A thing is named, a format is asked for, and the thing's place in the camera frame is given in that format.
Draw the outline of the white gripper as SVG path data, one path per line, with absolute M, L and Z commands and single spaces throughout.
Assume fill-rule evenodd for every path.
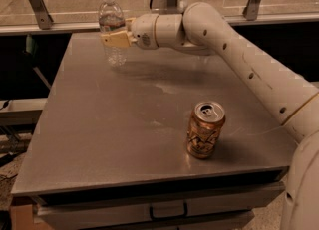
M 127 30 L 102 33 L 102 43 L 107 47 L 128 48 L 136 43 L 145 50 L 154 50 L 159 46 L 156 41 L 156 21 L 158 14 L 144 14 L 138 18 L 126 19 Z

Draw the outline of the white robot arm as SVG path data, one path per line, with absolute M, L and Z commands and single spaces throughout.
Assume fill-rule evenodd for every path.
M 145 14 L 101 35 L 106 46 L 168 47 L 218 54 L 298 143 L 287 177 L 281 230 L 319 229 L 319 89 L 239 35 L 209 4 Z

